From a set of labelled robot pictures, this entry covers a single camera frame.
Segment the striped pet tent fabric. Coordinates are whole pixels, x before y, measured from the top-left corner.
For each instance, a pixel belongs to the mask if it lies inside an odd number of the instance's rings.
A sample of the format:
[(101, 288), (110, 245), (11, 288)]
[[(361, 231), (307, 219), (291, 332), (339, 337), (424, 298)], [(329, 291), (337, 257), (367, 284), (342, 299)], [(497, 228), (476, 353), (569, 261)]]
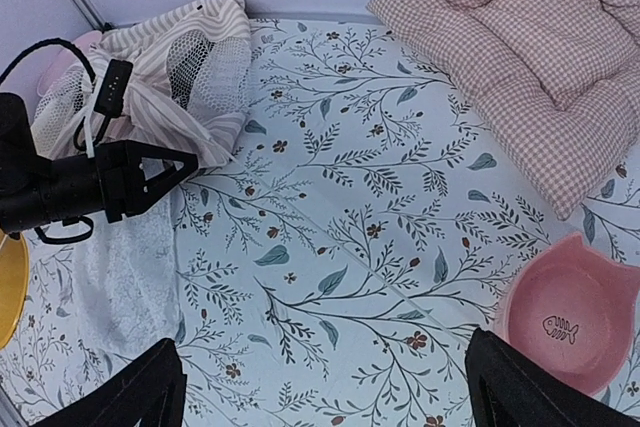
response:
[[(110, 123), (109, 141), (135, 140), (195, 154), (203, 168), (227, 163), (248, 116), (250, 25), (243, 0), (196, 0), (133, 27), (102, 34), (41, 98), (32, 134), (37, 152), (72, 155), (84, 120), (112, 60), (133, 66), (124, 108)], [(177, 290), (171, 204), (95, 230), (73, 254), (78, 331), (84, 343), (131, 356), (177, 335)]]

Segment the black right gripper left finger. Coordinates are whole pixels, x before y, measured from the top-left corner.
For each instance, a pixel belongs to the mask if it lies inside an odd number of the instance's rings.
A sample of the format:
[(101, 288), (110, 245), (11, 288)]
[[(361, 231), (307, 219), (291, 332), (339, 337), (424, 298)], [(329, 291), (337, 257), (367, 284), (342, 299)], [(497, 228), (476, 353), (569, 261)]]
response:
[(186, 383), (175, 342), (163, 338), (94, 392), (37, 424), (180, 427)]

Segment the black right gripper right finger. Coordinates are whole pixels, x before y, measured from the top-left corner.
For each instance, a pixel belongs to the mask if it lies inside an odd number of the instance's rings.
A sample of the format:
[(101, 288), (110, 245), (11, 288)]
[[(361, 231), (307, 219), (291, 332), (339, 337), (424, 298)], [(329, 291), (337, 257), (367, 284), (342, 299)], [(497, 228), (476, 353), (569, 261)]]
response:
[(477, 426), (637, 426), (639, 422), (562, 383), (490, 331), (465, 353)]

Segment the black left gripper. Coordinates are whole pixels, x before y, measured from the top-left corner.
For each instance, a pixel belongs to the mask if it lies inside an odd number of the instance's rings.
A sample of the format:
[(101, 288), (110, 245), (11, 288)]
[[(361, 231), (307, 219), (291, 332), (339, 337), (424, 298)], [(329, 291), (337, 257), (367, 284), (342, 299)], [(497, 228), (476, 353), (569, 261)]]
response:
[(141, 215), (197, 170), (195, 154), (131, 140), (100, 145), (93, 158), (41, 157), (24, 101), (1, 94), (1, 230), (10, 236), (55, 222), (91, 226), (100, 211), (109, 222)]

